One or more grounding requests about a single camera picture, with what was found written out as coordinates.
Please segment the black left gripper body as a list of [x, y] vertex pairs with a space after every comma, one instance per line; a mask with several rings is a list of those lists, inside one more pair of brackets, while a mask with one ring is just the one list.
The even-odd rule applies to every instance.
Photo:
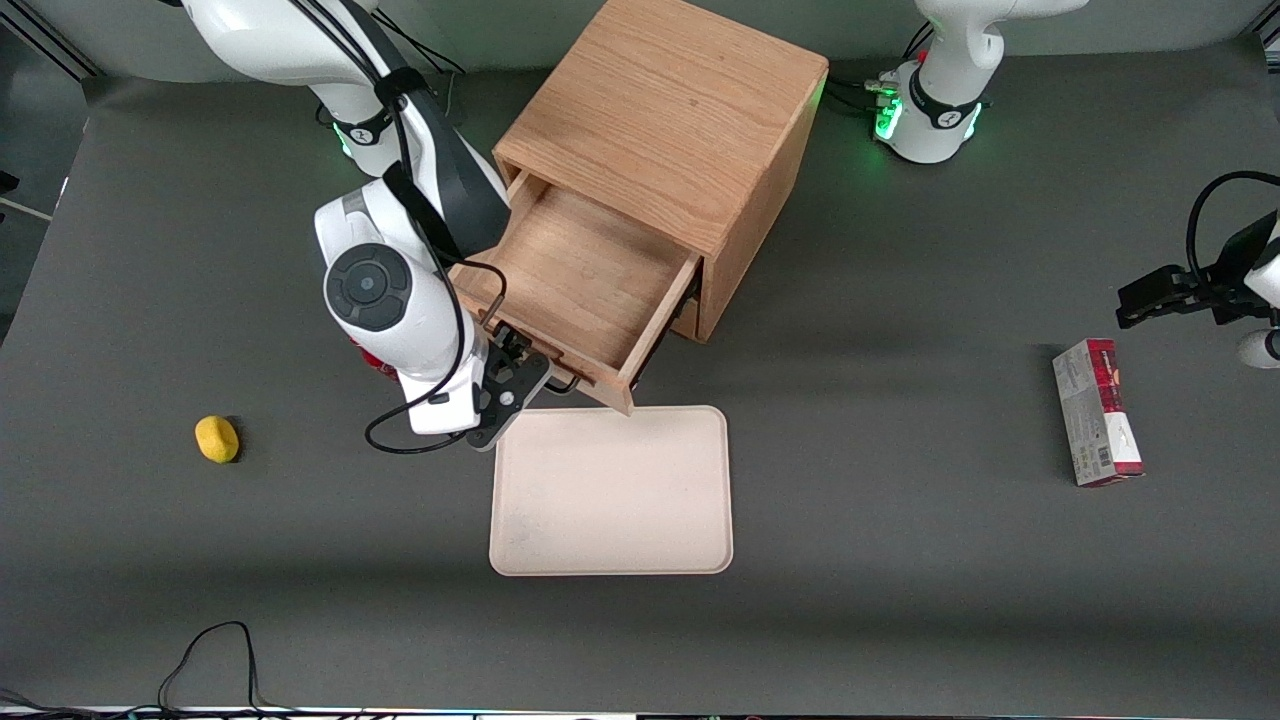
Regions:
[[1245, 286], [1245, 275], [1265, 255], [1276, 225], [1276, 214], [1270, 213], [1231, 234], [1224, 243], [1215, 263], [1204, 270], [1215, 300], [1210, 309], [1216, 325], [1226, 325], [1245, 318], [1274, 320], [1276, 311], [1270, 301]]

